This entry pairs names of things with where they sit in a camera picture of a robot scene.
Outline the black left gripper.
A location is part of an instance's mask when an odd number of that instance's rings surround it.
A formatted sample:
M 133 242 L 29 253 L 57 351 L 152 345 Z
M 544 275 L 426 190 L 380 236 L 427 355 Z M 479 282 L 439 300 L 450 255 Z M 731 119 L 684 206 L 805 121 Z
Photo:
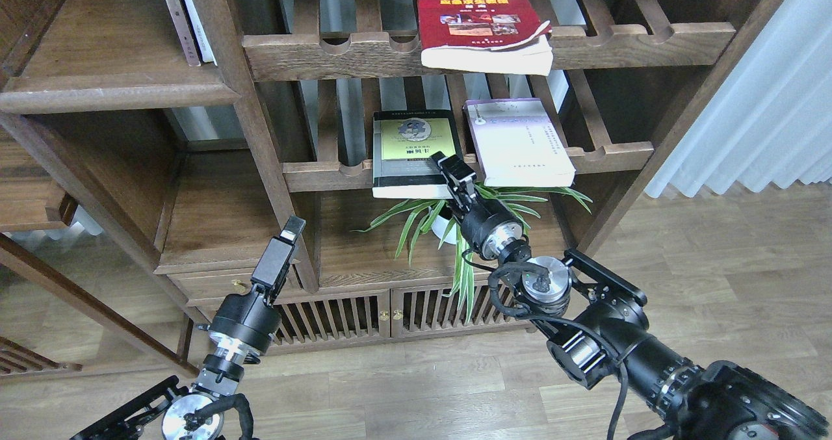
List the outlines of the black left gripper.
M 267 351 L 280 323 L 274 300 L 285 284 L 305 226 L 303 218 L 291 216 L 255 266 L 250 292 L 227 295 L 211 323 L 198 326 L 216 343 L 217 357 L 232 363 L 258 363 L 259 355 Z

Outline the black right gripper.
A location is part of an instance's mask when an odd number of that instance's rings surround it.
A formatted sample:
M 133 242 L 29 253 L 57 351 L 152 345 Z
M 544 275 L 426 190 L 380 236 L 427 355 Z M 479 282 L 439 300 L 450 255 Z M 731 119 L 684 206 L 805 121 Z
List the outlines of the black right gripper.
M 523 227 L 499 200 L 484 198 L 475 189 L 475 171 L 457 155 L 442 151 L 430 156 L 445 177 L 450 209 L 461 235 L 485 261 L 523 262 Z

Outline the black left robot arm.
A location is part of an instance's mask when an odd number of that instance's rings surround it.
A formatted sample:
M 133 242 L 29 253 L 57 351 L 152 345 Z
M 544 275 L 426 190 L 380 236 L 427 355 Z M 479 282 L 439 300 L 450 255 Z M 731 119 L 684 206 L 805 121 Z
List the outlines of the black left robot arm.
M 281 316 L 278 297 L 295 255 L 305 221 L 289 218 L 280 234 L 270 240 L 252 272 L 247 294 L 226 296 L 216 316 L 203 326 L 216 350 L 205 357 L 190 387 L 175 376 L 123 404 L 75 434 L 77 439 L 137 439 L 155 419 L 162 421 L 166 439 L 217 439 L 225 412 L 237 410 L 241 438 L 252 439 L 254 418 L 246 396 L 237 390 L 246 364 L 256 364 L 273 342 Z

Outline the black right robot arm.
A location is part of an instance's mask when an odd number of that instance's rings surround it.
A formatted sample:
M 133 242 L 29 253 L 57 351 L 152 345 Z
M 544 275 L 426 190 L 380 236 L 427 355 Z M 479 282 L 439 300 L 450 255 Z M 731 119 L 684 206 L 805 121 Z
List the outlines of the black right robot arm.
M 475 171 L 458 156 L 432 162 L 450 191 L 461 235 L 483 260 L 491 303 L 528 320 L 547 338 L 550 355 L 586 389 L 615 375 L 620 384 L 607 437 L 633 391 L 662 425 L 635 439 L 820 439 L 829 423 L 813 408 L 755 372 L 717 361 L 693 363 L 648 331 L 641 289 L 578 250 L 562 259 L 533 257 L 523 225 L 497 198 L 483 197 Z

